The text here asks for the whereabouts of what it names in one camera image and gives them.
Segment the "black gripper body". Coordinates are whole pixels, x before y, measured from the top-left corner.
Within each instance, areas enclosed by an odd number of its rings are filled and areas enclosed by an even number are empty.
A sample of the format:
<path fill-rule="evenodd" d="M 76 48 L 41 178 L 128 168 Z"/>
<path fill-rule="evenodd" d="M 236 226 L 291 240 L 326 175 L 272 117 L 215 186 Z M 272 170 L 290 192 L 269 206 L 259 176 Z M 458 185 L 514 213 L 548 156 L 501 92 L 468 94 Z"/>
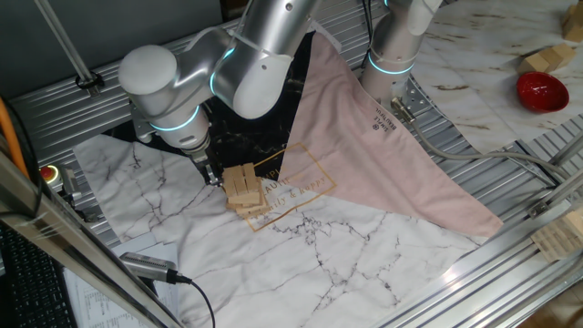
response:
<path fill-rule="evenodd" d="M 207 168 L 212 169 L 214 161 L 209 149 L 192 151 L 189 157 L 199 171 L 206 171 Z"/>

